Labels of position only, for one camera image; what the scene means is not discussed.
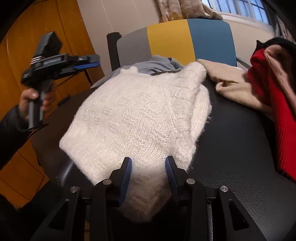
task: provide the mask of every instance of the blue gripper pad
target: blue gripper pad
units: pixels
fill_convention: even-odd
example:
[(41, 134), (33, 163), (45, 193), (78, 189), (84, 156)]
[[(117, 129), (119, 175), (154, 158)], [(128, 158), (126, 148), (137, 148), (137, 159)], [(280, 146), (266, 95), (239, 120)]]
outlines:
[(124, 202), (126, 197), (126, 191), (128, 189), (129, 179), (131, 177), (131, 159), (128, 159), (128, 163), (124, 170), (123, 178), (119, 187), (119, 204), (121, 205)]
[(172, 198), (175, 202), (178, 202), (178, 189), (177, 189), (177, 181), (175, 179), (175, 174), (173, 172), (172, 166), (168, 157), (165, 159), (165, 169), (168, 176), (168, 182), (170, 184), (170, 191), (172, 193)]

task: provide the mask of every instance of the black leather seat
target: black leather seat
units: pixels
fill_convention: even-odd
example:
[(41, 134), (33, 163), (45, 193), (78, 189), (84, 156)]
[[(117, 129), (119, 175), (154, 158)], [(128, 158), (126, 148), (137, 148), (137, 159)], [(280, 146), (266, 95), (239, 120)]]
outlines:
[[(228, 186), (268, 241), (283, 240), (296, 221), (296, 183), (280, 175), (274, 160), (273, 123), (260, 113), (231, 102), (206, 80), (212, 112), (199, 141), (189, 175), (204, 185)], [(95, 89), (75, 95), (46, 120), (33, 147), (50, 180), (68, 190), (92, 187), (59, 148), (79, 106)]]

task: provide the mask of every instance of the beige curtain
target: beige curtain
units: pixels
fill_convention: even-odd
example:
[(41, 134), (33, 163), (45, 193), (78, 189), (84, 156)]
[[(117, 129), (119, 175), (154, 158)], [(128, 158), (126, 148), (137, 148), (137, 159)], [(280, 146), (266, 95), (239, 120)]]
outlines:
[(276, 20), (277, 20), (277, 24), (275, 26), (274, 36), (283, 37), (284, 39), (287, 39), (293, 43), (296, 43), (292, 35), (290, 34), (289, 30), (286, 28), (286, 26), (278, 16), (276, 16)]
[(157, 0), (157, 2), (161, 23), (189, 18), (223, 20), (220, 13), (203, 4), (201, 0)]

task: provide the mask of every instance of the chair armrest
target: chair armrest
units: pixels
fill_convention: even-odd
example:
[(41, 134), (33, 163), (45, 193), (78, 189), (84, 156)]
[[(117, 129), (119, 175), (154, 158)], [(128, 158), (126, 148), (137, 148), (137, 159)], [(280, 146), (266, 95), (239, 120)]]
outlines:
[(237, 62), (239, 62), (242, 66), (246, 67), (247, 69), (251, 68), (245, 61), (243, 61), (240, 57), (237, 57)]

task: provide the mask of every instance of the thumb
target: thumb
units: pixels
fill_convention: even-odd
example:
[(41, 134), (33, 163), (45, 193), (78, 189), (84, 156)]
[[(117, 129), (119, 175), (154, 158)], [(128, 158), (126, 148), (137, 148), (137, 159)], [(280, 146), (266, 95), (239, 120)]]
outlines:
[(33, 88), (30, 88), (30, 89), (26, 89), (22, 92), (21, 99), (35, 100), (38, 98), (38, 96), (39, 96), (38, 91)]

